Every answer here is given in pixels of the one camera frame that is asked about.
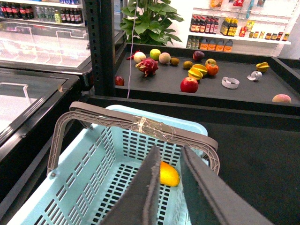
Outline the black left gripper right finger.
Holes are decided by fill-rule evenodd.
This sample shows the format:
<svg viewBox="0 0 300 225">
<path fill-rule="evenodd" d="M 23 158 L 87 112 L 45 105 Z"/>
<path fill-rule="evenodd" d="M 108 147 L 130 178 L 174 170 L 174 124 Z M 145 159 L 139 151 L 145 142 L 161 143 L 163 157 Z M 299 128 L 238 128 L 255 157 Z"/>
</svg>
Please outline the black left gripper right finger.
<svg viewBox="0 0 300 225">
<path fill-rule="evenodd" d="M 181 148 L 181 180 L 191 224 L 270 225 L 188 146 Z"/>
</svg>

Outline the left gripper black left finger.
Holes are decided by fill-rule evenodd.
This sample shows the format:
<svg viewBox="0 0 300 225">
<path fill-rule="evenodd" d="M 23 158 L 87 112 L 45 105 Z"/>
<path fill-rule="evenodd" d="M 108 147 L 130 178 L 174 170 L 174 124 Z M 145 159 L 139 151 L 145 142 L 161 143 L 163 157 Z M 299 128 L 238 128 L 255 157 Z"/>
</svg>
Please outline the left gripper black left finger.
<svg viewBox="0 0 300 225">
<path fill-rule="evenodd" d="M 122 197 L 101 225 L 155 225 L 160 190 L 160 149 L 153 145 Z"/>
</svg>

